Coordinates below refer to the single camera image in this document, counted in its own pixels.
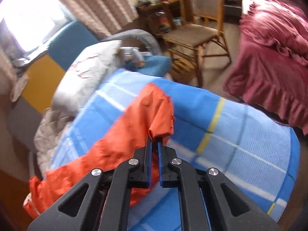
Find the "blue pillow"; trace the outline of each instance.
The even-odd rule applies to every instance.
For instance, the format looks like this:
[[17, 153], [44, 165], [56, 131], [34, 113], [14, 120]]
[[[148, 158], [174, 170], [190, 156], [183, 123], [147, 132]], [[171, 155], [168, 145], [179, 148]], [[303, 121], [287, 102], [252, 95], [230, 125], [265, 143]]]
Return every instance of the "blue pillow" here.
[[144, 56], [145, 65], [137, 68], [132, 61], [125, 64], [129, 71], [139, 72], [144, 75], [163, 77], [171, 68], [171, 60], [166, 56]]

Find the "gray bag strap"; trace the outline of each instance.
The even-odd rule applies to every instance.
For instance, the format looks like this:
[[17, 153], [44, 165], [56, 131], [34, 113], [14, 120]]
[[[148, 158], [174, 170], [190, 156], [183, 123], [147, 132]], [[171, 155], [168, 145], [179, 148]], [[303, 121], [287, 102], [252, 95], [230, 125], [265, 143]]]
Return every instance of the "gray bag strap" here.
[[141, 41], [153, 55], [162, 55], [161, 48], [154, 36], [142, 29], [131, 29], [120, 32], [105, 38], [102, 41], [124, 40], [126, 38], [136, 38]]

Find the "bedroom floor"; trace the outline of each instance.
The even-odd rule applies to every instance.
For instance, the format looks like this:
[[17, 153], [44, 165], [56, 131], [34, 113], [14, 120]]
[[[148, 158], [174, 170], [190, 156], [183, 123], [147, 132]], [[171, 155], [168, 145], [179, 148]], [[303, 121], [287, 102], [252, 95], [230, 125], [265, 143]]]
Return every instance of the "bedroom floor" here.
[[[215, 28], [216, 23], [210, 22], [210, 27]], [[230, 51], [230, 56], [232, 59], [232, 63], [225, 67], [228, 58], [227, 57], [212, 57], [206, 58], [202, 69], [203, 74], [203, 88], [209, 90], [217, 95], [222, 97], [239, 101], [237, 98], [230, 96], [228, 93], [222, 90], [222, 86], [224, 81], [228, 77], [230, 71], [233, 68], [233, 64], [236, 60], [238, 47], [239, 47], [239, 37], [240, 30], [239, 26], [236, 22], [230, 21], [230, 23], [224, 23], [224, 34], [226, 37], [227, 45]], [[211, 54], [219, 54], [223, 50], [217, 46], [216, 44], [209, 44], [207, 48], [207, 53]], [[196, 86], [197, 79], [193, 78], [189, 82], [189, 85]], [[269, 112], [266, 112], [261, 107], [258, 107], [259, 110], [262, 110], [270, 117], [279, 120], [278, 116]], [[301, 155], [300, 155], [300, 164], [298, 177], [295, 183], [295, 187], [291, 194], [291, 198], [288, 202], [288, 205], [279, 220], [279, 225], [281, 231], [287, 230], [293, 221], [297, 218], [297, 216], [301, 213], [304, 204], [308, 201], [308, 138], [303, 136], [303, 133], [300, 129], [295, 129], [295, 132], [298, 136], [301, 145]]]

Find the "sunlight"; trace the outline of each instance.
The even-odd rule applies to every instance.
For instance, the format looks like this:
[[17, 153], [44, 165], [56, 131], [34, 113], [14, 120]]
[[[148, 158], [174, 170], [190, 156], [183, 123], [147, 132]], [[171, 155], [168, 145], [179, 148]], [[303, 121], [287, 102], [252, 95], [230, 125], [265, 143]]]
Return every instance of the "sunlight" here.
[[42, 40], [65, 18], [58, 0], [4, 0], [0, 14], [24, 51], [42, 44]]

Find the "metal screw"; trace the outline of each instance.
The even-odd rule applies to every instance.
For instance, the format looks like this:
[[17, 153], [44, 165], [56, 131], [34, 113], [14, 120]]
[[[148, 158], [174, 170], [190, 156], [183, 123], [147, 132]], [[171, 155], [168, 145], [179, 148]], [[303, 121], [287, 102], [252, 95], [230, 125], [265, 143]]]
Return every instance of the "metal screw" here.
[[174, 158], [171, 162], [172, 164], [179, 165], [182, 163], [182, 160], [180, 158]]
[[91, 171], [91, 174], [93, 176], [99, 176], [102, 173], [102, 171], [99, 168], [95, 168]]
[[216, 176], [216, 175], [218, 175], [218, 170], [216, 169], [216, 168], [210, 168], [209, 170], [208, 170], [208, 173], [210, 174], [210, 175], [212, 175], [212, 176]]
[[137, 159], [135, 159], [135, 158], [132, 158], [132, 159], [130, 159], [129, 161], [128, 161], [128, 163], [130, 164], [130, 165], [137, 165], [138, 164], [138, 160]]

